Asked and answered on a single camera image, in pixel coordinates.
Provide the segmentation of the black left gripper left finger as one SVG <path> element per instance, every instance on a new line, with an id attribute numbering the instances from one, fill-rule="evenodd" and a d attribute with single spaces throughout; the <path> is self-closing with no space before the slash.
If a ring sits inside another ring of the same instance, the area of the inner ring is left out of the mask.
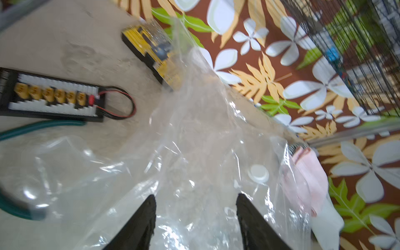
<path id="1" fill-rule="evenodd" d="M 156 226 L 156 200 L 149 195 L 103 250 L 148 250 Z"/>

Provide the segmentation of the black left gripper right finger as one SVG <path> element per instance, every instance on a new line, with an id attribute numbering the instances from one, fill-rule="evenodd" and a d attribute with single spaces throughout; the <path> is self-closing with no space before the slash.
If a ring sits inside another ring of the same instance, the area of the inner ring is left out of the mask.
<path id="1" fill-rule="evenodd" d="M 244 194 L 238 195 L 236 208 L 244 250 L 291 249 Z"/>

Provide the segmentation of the pink towel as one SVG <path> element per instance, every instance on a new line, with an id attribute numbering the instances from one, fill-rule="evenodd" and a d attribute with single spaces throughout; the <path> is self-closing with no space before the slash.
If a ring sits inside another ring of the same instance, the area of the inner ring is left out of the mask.
<path id="1" fill-rule="evenodd" d="M 316 217 L 328 195 L 327 174 L 311 148 L 299 146 L 292 161 L 294 167 L 284 174 L 284 194 L 295 206 L 309 205 L 312 216 Z"/>

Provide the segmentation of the clear plastic vacuum bag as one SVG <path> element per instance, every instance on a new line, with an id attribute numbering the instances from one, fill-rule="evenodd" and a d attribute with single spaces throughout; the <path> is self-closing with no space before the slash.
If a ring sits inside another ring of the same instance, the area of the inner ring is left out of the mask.
<path id="1" fill-rule="evenodd" d="M 311 248 L 311 210 L 284 194 L 294 167 L 285 129 L 258 129 L 212 71 L 183 24 L 172 45 L 179 90 L 127 139 L 116 124 L 42 129 L 1 143 L 2 188 L 30 208 L 32 221 L 1 210 L 3 250 L 103 250 L 149 195 L 156 200 L 150 250 L 243 250 L 236 199 L 244 194 L 291 250 Z M 269 171 L 256 183 L 254 164 Z"/>

